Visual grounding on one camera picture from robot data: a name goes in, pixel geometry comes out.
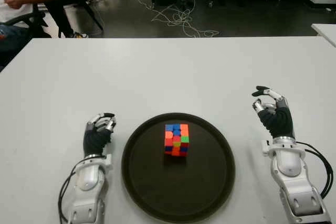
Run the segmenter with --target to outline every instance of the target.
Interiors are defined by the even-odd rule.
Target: blue cube square
[[[166,124],[166,131],[174,131],[174,124]]]
[[[181,131],[180,130],[174,130],[173,135],[174,136],[181,136]]]
[[[174,130],[181,130],[181,127],[179,124],[173,124]]]

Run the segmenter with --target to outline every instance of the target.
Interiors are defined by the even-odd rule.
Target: sneaker
[[[86,38],[89,38],[89,36],[87,34],[80,34],[78,32],[74,32],[72,38],[75,38],[75,39],[86,39]]]

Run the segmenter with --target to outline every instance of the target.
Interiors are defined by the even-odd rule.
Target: green cube square
[[[181,143],[189,143],[189,137],[188,136],[181,136]]]

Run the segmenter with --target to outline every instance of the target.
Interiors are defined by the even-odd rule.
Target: pants
[[[72,37],[74,35],[74,31],[71,28],[68,17],[63,8],[63,4],[60,0],[50,1],[45,3],[50,15],[53,17],[56,22],[59,30],[65,35],[65,37]]]
[[[32,39],[28,28],[0,24],[0,66],[6,66]]]

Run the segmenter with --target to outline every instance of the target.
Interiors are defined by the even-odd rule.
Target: white table
[[[131,133],[165,112],[201,116],[232,147],[231,199],[204,223],[287,223],[270,160],[261,154],[260,140],[270,135],[250,94],[256,85],[282,92],[297,139],[335,167],[334,52],[321,37],[34,39],[0,73],[0,222],[58,223],[58,192],[82,158],[86,121],[110,111],[118,125],[106,223],[158,223],[123,188],[121,156]],[[321,190],[322,163],[309,154],[306,161]],[[336,221],[335,187],[324,202]]]
[[[311,27],[336,47],[336,24],[312,24]]]

